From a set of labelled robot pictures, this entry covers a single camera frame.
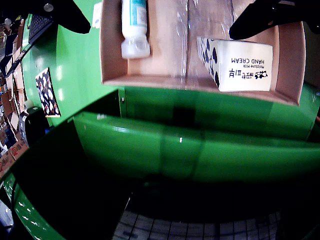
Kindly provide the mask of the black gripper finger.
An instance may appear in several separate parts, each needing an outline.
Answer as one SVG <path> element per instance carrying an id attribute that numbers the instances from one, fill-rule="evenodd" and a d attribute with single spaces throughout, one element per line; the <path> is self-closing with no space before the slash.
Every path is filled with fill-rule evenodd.
<path id="1" fill-rule="evenodd" d="M 73 0 L 27 0 L 24 7 L 28 14 L 48 18 L 64 28 L 88 34 L 91 24 Z"/>
<path id="2" fill-rule="evenodd" d="M 306 22 L 314 34 L 320 33 L 318 0 L 256 0 L 250 3 L 229 29 L 233 40 L 253 37 L 269 28 Z"/>

